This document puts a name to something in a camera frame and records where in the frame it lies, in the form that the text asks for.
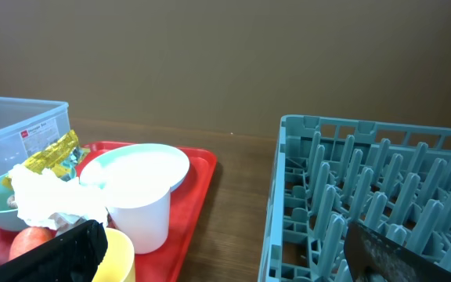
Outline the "light blue plate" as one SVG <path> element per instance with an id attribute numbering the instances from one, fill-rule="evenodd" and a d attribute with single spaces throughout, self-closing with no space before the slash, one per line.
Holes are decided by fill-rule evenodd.
<path id="1" fill-rule="evenodd" d="M 189 157 L 182 150 L 160 143 L 140 143 L 99 153 L 83 167 L 79 179 L 83 184 L 103 187 L 107 180 L 126 172 L 167 184 L 173 192 L 189 170 Z"/>

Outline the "orange carrot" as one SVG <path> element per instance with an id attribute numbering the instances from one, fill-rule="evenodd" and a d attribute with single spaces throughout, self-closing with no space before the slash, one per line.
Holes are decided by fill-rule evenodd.
<path id="1" fill-rule="evenodd" d="M 55 233 L 45 227 L 28 227 L 19 232 L 9 249 L 9 260 L 13 260 L 22 254 L 50 241 Z"/>

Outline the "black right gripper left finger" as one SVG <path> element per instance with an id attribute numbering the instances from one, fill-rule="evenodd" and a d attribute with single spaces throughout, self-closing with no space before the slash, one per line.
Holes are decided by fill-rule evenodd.
<path id="1" fill-rule="evenodd" d="M 103 224 L 88 220 L 0 266 L 0 282 L 91 282 L 108 247 Z"/>

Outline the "white tissue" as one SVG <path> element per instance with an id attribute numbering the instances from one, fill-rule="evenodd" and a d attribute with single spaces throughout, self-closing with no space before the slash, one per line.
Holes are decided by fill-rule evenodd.
<path id="1" fill-rule="evenodd" d="M 65 182 L 48 168 L 37 173 L 22 164 L 15 165 L 8 176 L 17 217 L 28 226 L 64 231 L 82 219 L 108 222 L 101 189 L 80 184 L 78 177 Z"/>

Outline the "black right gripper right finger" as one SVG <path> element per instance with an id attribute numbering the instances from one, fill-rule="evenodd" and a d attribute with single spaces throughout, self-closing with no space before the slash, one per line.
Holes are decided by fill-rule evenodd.
<path id="1" fill-rule="evenodd" d="M 354 281 L 451 281 L 451 272 L 358 222 L 348 224 L 345 259 Z"/>

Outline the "yellow snack wrapper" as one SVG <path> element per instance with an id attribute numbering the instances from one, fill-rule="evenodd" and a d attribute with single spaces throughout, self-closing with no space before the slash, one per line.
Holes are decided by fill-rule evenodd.
<path id="1" fill-rule="evenodd" d="M 30 156 L 22 165 L 38 174 L 45 168 L 50 169 L 58 178 L 69 181 L 77 176 L 76 167 L 88 154 L 89 149 L 80 147 L 79 138 L 71 129 L 55 143 Z"/>

